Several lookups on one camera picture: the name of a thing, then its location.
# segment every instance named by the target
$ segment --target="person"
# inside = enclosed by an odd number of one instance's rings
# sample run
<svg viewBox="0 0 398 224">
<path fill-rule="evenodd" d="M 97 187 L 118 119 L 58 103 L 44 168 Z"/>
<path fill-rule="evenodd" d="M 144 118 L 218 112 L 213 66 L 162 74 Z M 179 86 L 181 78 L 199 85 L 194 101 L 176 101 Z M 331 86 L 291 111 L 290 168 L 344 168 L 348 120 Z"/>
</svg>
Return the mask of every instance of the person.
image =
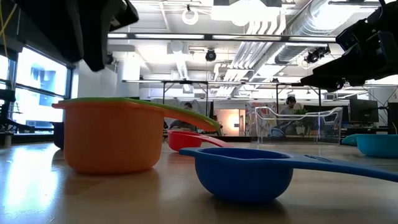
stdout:
<svg viewBox="0 0 398 224">
<path fill-rule="evenodd" d="M 184 103 L 184 109 L 192 111 L 192 104 L 190 102 Z M 181 120 L 175 120 L 170 124 L 170 129 L 172 128 L 182 128 L 182 129 L 188 129 L 190 131 L 196 131 L 197 127 L 194 125 L 181 121 Z"/>
<path fill-rule="evenodd" d="M 296 98 L 290 96 L 286 99 L 287 106 L 280 111 L 280 114 L 294 114 L 294 105 L 296 104 Z"/>
<path fill-rule="evenodd" d="M 294 114 L 294 105 L 296 104 L 296 98 L 294 96 L 288 97 L 286 99 L 286 104 L 287 104 L 287 106 L 282 111 L 280 111 L 280 114 L 283 114 L 283 115 Z M 285 134 L 288 134 L 288 135 L 296 134 L 296 130 L 295 130 L 293 123 L 289 124 L 288 121 L 285 121 L 285 122 L 280 123 L 279 125 L 280 126 L 287 125 L 287 127 L 285 129 Z"/>
</svg>

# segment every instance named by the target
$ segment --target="computer monitor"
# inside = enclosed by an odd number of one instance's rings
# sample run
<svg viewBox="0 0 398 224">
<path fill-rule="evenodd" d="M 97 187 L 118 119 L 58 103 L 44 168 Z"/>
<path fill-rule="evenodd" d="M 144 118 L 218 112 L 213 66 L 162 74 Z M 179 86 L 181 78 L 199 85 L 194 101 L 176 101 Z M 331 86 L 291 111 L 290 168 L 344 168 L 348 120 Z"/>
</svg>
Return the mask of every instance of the computer monitor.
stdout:
<svg viewBox="0 0 398 224">
<path fill-rule="evenodd" d="M 379 122 L 377 101 L 350 99 L 349 121 L 359 123 Z"/>
</svg>

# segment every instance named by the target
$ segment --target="wooden table surface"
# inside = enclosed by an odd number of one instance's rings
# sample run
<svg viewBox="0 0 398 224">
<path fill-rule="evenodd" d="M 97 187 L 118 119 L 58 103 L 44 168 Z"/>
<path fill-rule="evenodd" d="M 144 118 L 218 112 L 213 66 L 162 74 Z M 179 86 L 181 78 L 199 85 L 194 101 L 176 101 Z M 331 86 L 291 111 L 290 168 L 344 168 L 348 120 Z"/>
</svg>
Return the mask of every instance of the wooden table surface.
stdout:
<svg viewBox="0 0 398 224">
<path fill-rule="evenodd" d="M 354 147 L 260 148 L 398 171 L 398 160 L 364 157 Z M 218 200 L 204 189 L 193 162 L 164 144 L 159 163 L 147 172 L 86 176 L 74 173 L 52 144 L 0 149 L 0 223 L 398 223 L 397 183 L 295 170 L 289 188 L 274 202 L 238 205 Z"/>
</svg>

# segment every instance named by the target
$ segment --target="fluorescent light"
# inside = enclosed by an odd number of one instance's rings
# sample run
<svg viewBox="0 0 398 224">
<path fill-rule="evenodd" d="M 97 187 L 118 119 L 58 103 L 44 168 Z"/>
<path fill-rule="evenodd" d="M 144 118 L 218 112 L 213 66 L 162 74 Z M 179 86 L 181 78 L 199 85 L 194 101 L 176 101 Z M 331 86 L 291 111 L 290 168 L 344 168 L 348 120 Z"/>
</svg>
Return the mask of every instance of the fluorescent light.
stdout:
<svg viewBox="0 0 398 224">
<path fill-rule="evenodd" d="M 129 83 L 162 83 L 160 80 L 123 80 Z"/>
<path fill-rule="evenodd" d="M 272 35 L 213 35 L 215 40 L 266 40 L 280 41 L 281 37 Z"/>
<path fill-rule="evenodd" d="M 328 44 L 313 44 L 313 43 L 285 43 L 286 46 L 294 47 L 327 47 Z"/>
<path fill-rule="evenodd" d="M 335 43 L 336 42 L 336 37 L 330 37 L 330 36 L 295 36 L 295 37 L 289 37 L 290 41 L 296 41 L 296 42 L 319 42 L 319 43 Z"/>
<path fill-rule="evenodd" d="M 108 38 L 127 38 L 127 34 L 108 34 Z"/>
<path fill-rule="evenodd" d="M 204 39 L 200 34 L 136 34 L 137 39 Z"/>
</svg>

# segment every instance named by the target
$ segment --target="ceiling light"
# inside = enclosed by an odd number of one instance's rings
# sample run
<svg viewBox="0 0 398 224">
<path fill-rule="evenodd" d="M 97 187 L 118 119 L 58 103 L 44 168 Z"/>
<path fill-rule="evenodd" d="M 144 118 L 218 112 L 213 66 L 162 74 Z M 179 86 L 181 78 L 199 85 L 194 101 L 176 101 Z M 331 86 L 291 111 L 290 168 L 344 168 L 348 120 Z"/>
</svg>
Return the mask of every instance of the ceiling light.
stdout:
<svg viewBox="0 0 398 224">
<path fill-rule="evenodd" d="M 188 13 L 188 12 L 193 12 L 193 17 L 192 17 L 191 19 L 188 19 L 188 18 L 187 18 L 187 13 Z M 195 24 L 198 22 L 198 20 L 199 20 L 199 14 L 198 14 L 198 12 L 197 12 L 196 10 L 194 10 L 194 9 L 185 9 L 185 10 L 182 12 L 181 19 L 182 19 L 182 21 L 183 21 L 185 24 L 188 24 L 188 25 L 195 25 Z"/>
<path fill-rule="evenodd" d="M 127 34 L 108 34 L 108 38 L 127 38 Z"/>
<path fill-rule="evenodd" d="M 200 34 L 136 34 L 137 39 L 204 39 Z"/>
<path fill-rule="evenodd" d="M 263 41 L 280 41 L 281 37 L 273 35 L 213 35 L 215 40 L 263 40 Z"/>
<path fill-rule="evenodd" d="M 285 43 L 286 46 L 293 47 L 327 47 L 328 44 L 317 44 L 317 43 Z"/>
<path fill-rule="evenodd" d="M 336 43 L 336 37 L 331 36 L 293 36 L 289 37 L 289 41 L 294 42 L 319 42 L 319 43 Z"/>
</svg>

